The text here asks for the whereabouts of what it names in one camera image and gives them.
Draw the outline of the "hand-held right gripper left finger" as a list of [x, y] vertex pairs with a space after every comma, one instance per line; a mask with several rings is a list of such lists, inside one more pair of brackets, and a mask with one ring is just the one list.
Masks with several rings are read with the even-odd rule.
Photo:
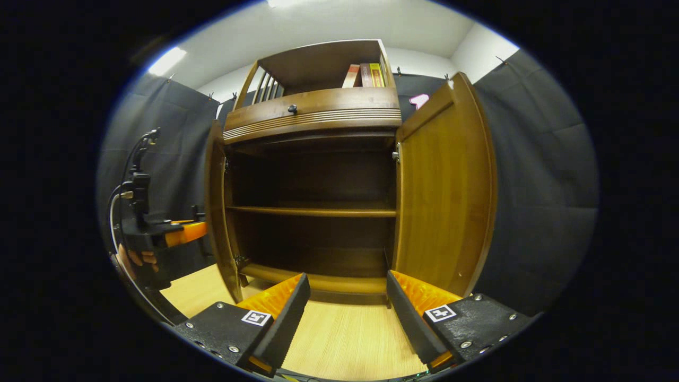
[[272, 378], [287, 356], [310, 294], [307, 274], [299, 273], [235, 305], [218, 301], [172, 331], [228, 365]]

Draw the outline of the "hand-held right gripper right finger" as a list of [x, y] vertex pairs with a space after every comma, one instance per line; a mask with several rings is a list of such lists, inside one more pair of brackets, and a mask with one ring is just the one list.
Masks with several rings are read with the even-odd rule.
[[463, 367], [495, 352], [536, 321], [483, 293], [459, 297], [390, 270], [387, 298], [429, 374]]

